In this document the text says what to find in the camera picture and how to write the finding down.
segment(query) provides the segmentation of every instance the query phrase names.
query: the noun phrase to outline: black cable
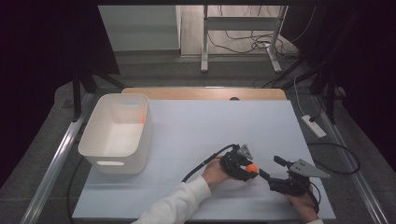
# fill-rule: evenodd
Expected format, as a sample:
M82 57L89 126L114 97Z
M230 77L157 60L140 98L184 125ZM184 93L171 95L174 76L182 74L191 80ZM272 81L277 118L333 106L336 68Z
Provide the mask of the black cable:
M300 53L290 53L289 55L285 54L285 53L283 52L283 47L284 47L286 44L284 44L283 41L281 41L281 40L279 40L279 41L281 42L281 46L280 46L280 51L279 51L277 48L275 48L276 57L279 57L279 58L281 58L281 59L301 59L301 58L304 57L304 56L303 56L302 54L300 54Z
M220 16L222 16L222 6L218 6L218 11L219 11Z
M269 48L269 44L271 43L270 41L267 40L259 40L260 38L265 38L265 37L272 37L272 34L270 35L260 35L258 36L256 39L253 39L253 43L251 44L251 47L253 49L268 49Z
M294 64L292 64L288 69L286 69L285 71L283 71L283 72L282 72L282 75L280 75L280 77L276 78L276 79L274 80L274 82L271 81L271 82L273 82L272 88L275 87L275 84L276 84L276 83L279 83L279 84L278 84L278 87L279 87L280 81L281 81L286 75L288 75L291 71L293 71L298 65L300 65L300 63L302 63L302 62L303 62L303 59L299 59L297 62L295 62Z
M349 148L335 144L335 143L327 143L327 142L322 142L322 143L308 143L308 146L320 146L320 145L330 145L330 146L335 146L335 147L340 147L342 149L344 149L345 151L347 151L355 160L355 162L357 163L357 167L355 168L355 170L351 171L351 172L343 172L343 171L337 171L334 170L333 168L329 167L328 165L323 164L320 161L317 161L314 159L314 162L316 162L317 164L321 165L322 167L326 168L327 170L338 174L338 175L353 175L356 174L359 169L361 168L361 161L359 160L358 156L356 156Z
M252 38L252 37L271 37L272 36L272 34L268 34L268 35L252 35L252 34L250 34L250 36L243 36L243 37L232 37L232 36L230 36L228 33L227 33L227 31L225 31L225 34L227 35L227 37L228 38L230 38L230 39L234 39L234 40L240 40L240 39L250 39L250 38Z
M271 12L270 12L270 8L268 6L266 6L266 7L267 7L268 14L272 17Z
M244 14L244 16L246 16L246 15L248 14L249 11L251 12L251 7L252 7L252 6L247 6L247 12Z
M309 119L309 121L311 121L311 122L314 122L315 121L315 119L317 119L319 116L320 116L320 112L321 112L321 108L323 107L323 99L324 99L324 94L323 94L323 92L324 91L322 91L322 93L321 93L321 100L320 100L320 106L319 106L319 112L314 116L314 117L312 117L312 118L310 118Z
M312 183L311 182L311 185L312 186L314 186L315 187L315 189L317 189L317 192L318 192L318 194L319 194L319 200L318 200L318 204L320 204L320 202L321 202L321 194L320 194L320 190L318 189L318 187L314 184L314 183Z
M78 162L78 164L77 164L77 166L76 166L76 168L75 168L75 170L74 170L74 172L72 174L72 177L70 178L69 186L67 187L67 194L66 194L67 216L69 218L70 223L72 223L72 224L74 224L74 221L73 221L73 218L72 218L72 211L71 211L71 208L70 208L70 189L72 188L73 181L74 181L74 178L76 176L76 172L78 170L78 167L81 165L81 162L82 162L83 159L84 159L84 157L81 157L81 159L79 159L79 162Z
M259 8L259 13L257 13L257 16L260 16L260 12L262 11L262 6Z
M282 75L280 75L279 77L276 77L268 82L266 82L263 86L261 86L261 89L264 89L266 86L268 86L270 83L275 82L273 84L273 86L271 88L273 88L276 84L276 82L278 82L280 79L284 78L288 73L290 73L292 70L294 70L300 63L302 63L303 61L300 59L297 62L295 62L294 64L292 64L288 69L286 69L285 71L283 71ZM256 89L256 82L259 81L260 79L256 79L253 81L253 88Z
M319 202L317 200L317 198L315 197L314 193L311 191L310 188L307 188L302 182L294 179L294 184L298 185L301 189L305 189L305 193L311 198L312 203L314 203L314 210L316 213L319 212L319 202L321 200L321 196L320 196L320 192L318 190L318 187L315 186L315 188L317 188L318 192L319 192Z
M231 144L228 145L227 147L222 148L220 151L218 151L217 153L213 154L212 156L210 156L209 158L207 158L205 161L203 161L202 163L200 163L197 167L195 167L193 170L191 170L184 178L181 182L186 182L193 174L195 174L197 171L199 171L202 167L204 167L205 165L207 165L208 163L210 163L213 159L215 159L221 152L223 152L225 149L230 148L230 147L236 147L236 144Z
M212 38L210 38L210 34L209 34L209 33L207 33L207 37L209 37L210 42L211 42L215 47L222 48L222 49L227 49L227 50L232 51L232 52L234 52L234 53L249 53L249 52L255 50L255 49L250 49L250 50L248 50L248 51L236 51L236 50L229 49L229 48L227 48L227 47L224 47L224 46L217 45L217 44L213 43Z

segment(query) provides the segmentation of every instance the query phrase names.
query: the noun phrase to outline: orange part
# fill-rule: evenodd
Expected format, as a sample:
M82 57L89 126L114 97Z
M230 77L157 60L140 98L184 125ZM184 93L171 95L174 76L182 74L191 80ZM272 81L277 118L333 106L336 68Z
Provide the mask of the orange part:
M250 172L254 172L254 173L259 173L259 168L257 168L257 166L255 164L250 164L247 165L247 167L245 168L246 171Z

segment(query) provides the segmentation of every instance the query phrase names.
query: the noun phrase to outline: power strip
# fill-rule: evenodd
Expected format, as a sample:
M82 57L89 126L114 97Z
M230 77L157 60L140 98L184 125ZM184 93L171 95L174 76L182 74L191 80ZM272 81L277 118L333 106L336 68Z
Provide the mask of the power strip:
M311 117L309 115L302 116L301 119L308 126L308 128L317 136L317 138L322 138L326 136L326 133L317 125L316 122L309 121Z

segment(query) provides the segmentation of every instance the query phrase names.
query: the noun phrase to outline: white plastic basket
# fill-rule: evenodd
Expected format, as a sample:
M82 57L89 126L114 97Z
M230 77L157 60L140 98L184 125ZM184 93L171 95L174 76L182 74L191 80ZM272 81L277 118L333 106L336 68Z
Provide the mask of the white plastic basket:
M78 151L101 173L137 174L146 166L151 131L146 95L107 94L93 110Z

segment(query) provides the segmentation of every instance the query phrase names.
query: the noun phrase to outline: wall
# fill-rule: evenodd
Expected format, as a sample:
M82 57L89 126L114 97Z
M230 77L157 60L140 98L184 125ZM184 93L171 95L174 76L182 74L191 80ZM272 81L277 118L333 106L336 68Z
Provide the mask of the wall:
M180 49L179 6L99 6L114 51Z

